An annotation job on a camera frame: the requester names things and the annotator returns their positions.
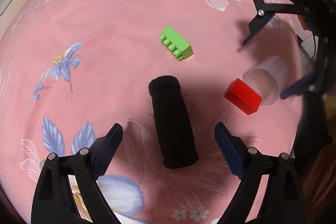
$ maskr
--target lego stud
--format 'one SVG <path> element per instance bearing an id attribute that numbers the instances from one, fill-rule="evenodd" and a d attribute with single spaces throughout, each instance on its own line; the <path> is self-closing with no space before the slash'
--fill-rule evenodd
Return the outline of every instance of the lego stud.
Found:
<path id="1" fill-rule="evenodd" d="M 49 160 L 53 160 L 55 157 L 56 157 L 56 154 L 55 154 L 55 153 L 50 153 L 50 154 L 48 155 L 48 159 L 49 159 Z"/>
<path id="2" fill-rule="evenodd" d="M 174 51 L 176 50 L 176 47 L 175 47 L 175 45 L 170 44 L 170 45 L 168 46 L 168 49 L 169 49 L 171 52 L 174 52 Z"/>
<path id="3" fill-rule="evenodd" d="M 164 35 L 160 35 L 159 39 L 163 42 L 164 40 L 167 39 L 167 37 L 165 37 Z"/>
<path id="4" fill-rule="evenodd" d="M 288 160 L 289 155 L 287 153 L 281 153 L 281 158 L 283 158 L 284 160 Z"/>
<path id="5" fill-rule="evenodd" d="M 82 148 L 81 150 L 79 150 L 79 153 L 84 156 L 89 153 L 89 150 L 87 148 Z"/>
<path id="6" fill-rule="evenodd" d="M 252 154 L 252 155 L 255 155 L 255 154 L 258 152 L 258 150 L 256 150 L 254 147 L 250 147 L 250 148 L 248 149 L 248 152 L 249 152 L 250 154 Z"/>
<path id="7" fill-rule="evenodd" d="M 169 39 L 165 39 L 163 41 L 163 44 L 166 45 L 167 47 L 171 44 L 171 41 Z"/>

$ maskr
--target green lego brick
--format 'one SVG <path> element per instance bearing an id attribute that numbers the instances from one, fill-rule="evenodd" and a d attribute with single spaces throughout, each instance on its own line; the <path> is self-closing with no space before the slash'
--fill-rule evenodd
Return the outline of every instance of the green lego brick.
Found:
<path id="1" fill-rule="evenodd" d="M 162 31 L 159 38 L 178 61 L 187 59 L 194 53 L 191 45 L 170 26 Z"/>

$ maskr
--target metal screw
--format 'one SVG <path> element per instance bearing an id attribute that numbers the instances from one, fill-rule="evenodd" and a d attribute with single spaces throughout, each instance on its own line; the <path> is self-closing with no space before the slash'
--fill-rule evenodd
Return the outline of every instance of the metal screw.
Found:
<path id="1" fill-rule="evenodd" d="M 50 154 L 48 155 L 48 159 L 49 159 L 49 160 L 53 160 L 55 157 L 56 157 L 56 154 L 55 154 L 55 153 L 50 153 Z"/>
<path id="2" fill-rule="evenodd" d="M 256 150 L 254 147 L 250 147 L 247 151 L 253 155 L 255 155 L 258 152 L 258 150 Z"/>
<path id="3" fill-rule="evenodd" d="M 288 160 L 289 159 L 289 155 L 287 153 L 282 153 L 281 154 L 281 158 L 283 158 L 284 160 Z"/>
<path id="4" fill-rule="evenodd" d="M 79 150 L 79 153 L 81 155 L 86 155 L 87 153 L 89 153 L 89 150 L 87 148 L 82 148 L 81 150 Z"/>
<path id="5" fill-rule="evenodd" d="M 308 87 L 308 90 L 309 90 L 309 91 L 314 91 L 314 89 L 315 89 L 315 86 L 314 86 L 314 85 L 310 85 L 310 86 Z"/>
<path id="6" fill-rule="evenodd" d="M 258 15 L 259 15 L 259 16 L 262 17 L 262 16 L 264 16 L 264 14 L 265 14 L 265 13 L 264 13 L 264 10 L 262 10 L 262 9 L 258 10 Z"/>

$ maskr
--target blue gripper pad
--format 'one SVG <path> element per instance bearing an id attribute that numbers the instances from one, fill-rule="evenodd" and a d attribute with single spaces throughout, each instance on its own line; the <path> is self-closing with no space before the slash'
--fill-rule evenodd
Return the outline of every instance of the blue gripper pad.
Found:
<path id="1" fill-rule="evenodd" d="M 120 124 L 115 123 L 105 137 L 96 139 L 91 145 L 91 175 L 95 180 L 105 175 L 122 139 L 123 128 Z"/>
<path id="2" fill-rule="evenodd" d="M 243 141 L 232 136 L 222 122 L 215 126 L 215 140 L 231 170 L 231 173 L 237 176 L 240 180 L 245 175 L 244 171 L 244 150 L 247 147 Z"/>
<path id="3" fill-rule="evenodd" d="M 288 88 L 283 90 L 280 94 L 280 98 L 287 99 L 293 94 L 300 96 L 308 90 L 308 87 L 313 83 L 315 79 L 315 72 L 311 71 L 303 76 L 301 79 L 296 81 L 294 84 L 290 85 Z"/>

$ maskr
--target pink tablecloth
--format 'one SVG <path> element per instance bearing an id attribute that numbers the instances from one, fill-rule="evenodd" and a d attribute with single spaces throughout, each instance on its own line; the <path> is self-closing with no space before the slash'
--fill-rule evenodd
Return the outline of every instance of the pink tablecloth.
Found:
<path id="1" fill-rule="evenodd" d="M 301 114 L 301 99 L 289 98 L 250 116 L 233 107 L 229 122 L 226 89 L 267 56 L 285 60 L 287 85 L 301 76 L 285 15 L 241 46 L 255 14 L 252 0 L 28 0 L 0 44 L 0 176 L 24 219 L 48 153 L 76 153 L 118 122 L 124 140 L 98 184 L 121 222 L 215 223 L 239 184 L 215 144 L 215 123 L 279 155 L 290 152 Z M 168 25 L 193 56 L 178 62 L 162 45 Z M 200 159 L 182 170 L 164 168 L 158 147 L 148 83 L 160 75 L 178 78 L 193 124 Z M 71 185 L 89 218 L 73 178 Z"/>

